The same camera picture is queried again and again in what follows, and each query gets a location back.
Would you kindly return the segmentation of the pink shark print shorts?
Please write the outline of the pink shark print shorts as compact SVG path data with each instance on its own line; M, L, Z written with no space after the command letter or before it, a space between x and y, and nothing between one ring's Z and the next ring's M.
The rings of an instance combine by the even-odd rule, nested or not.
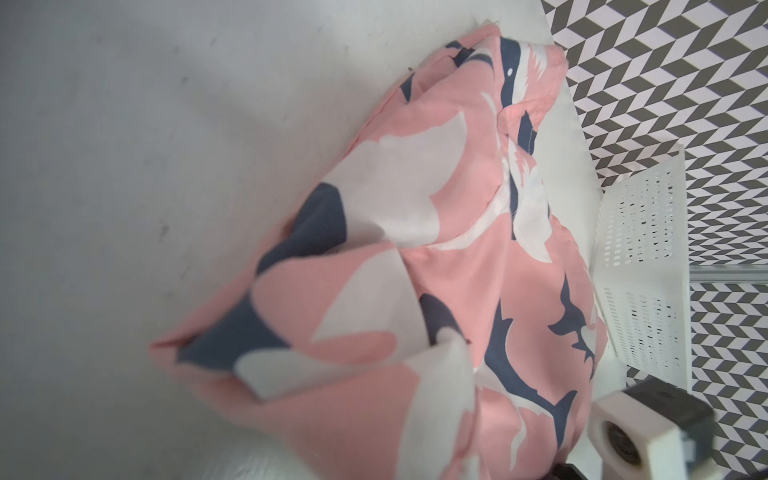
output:
M546 477L607 343L534 158L567 68L493 24L436 51L154 357L323 479Z

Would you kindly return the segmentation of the white perforated plastic basket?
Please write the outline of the white perforated plastic basket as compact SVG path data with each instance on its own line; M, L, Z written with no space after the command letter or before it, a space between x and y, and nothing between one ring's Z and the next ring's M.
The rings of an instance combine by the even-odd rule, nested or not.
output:
M591 276L617 358L684 390L693 386L685 151L609 186Z

